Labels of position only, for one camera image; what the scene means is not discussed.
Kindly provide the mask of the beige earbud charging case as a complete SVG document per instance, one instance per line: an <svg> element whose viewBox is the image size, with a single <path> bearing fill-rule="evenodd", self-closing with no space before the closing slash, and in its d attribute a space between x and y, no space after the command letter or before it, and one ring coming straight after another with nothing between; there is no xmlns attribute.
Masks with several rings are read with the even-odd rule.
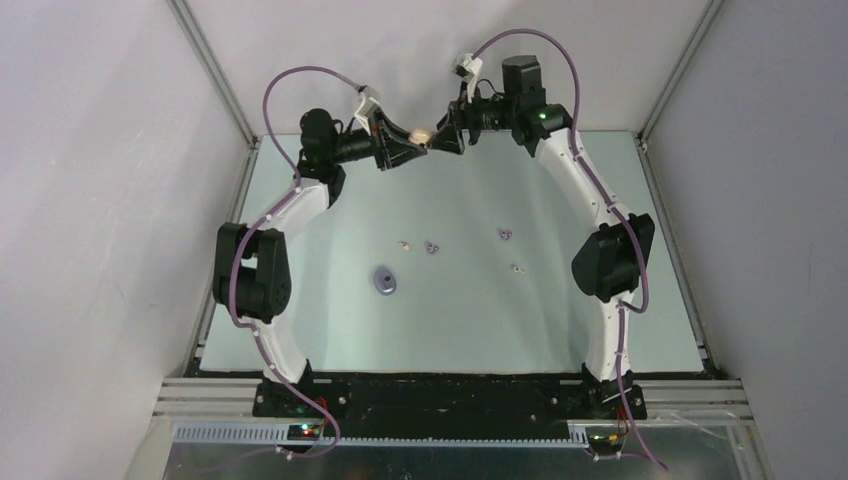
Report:
<svg viewBox="0 0 848 480"><path fill-rule="evenodd" d="M427 145L433 132L424 128L415 128L409 132L408 141L416 145Z"/></svg>

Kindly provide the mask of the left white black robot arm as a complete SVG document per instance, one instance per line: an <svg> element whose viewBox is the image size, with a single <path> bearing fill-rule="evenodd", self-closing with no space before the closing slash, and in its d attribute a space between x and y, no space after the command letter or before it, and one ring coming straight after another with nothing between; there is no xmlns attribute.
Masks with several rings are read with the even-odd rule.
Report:
<svg viewBox="0 0 848 480"><path fill-rule="evenodd" d="M292 185L252 224L224 223L218 229L213 297L229 311L236 327L249 330L265 363L268 379L281 383L278 404L304 416L316 403L315 388L301 380L308 360L283 329L293 293L288 244L341 195L346 162L373 157L391 169L426 154L433 138L427 129L406 131L381 109L362 117L362 127L312 109L300 119L301 149Z"/></svg>

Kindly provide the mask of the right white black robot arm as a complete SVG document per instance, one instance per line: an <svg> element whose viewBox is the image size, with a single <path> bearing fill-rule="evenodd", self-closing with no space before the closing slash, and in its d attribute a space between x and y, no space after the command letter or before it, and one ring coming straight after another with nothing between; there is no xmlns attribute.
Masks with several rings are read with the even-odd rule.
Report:
<svg viewBox="0 0 848 480"><path fill-rule="evenodd" d="M462 80L460 93L427 145L461 154L485 131L508 131L565 194L577 216L579 241L570 272L579 292L579 315L589 327L581 402L591 416L606 418L632 387L629 320L646 309L633 301L647 279L655 223L649 214L636 215L617 200L590 159L571 113L548 101L536 56L503 60L503 89L489 97L478 89L482 66L470 53L457 57L452 69Z"/></svg>

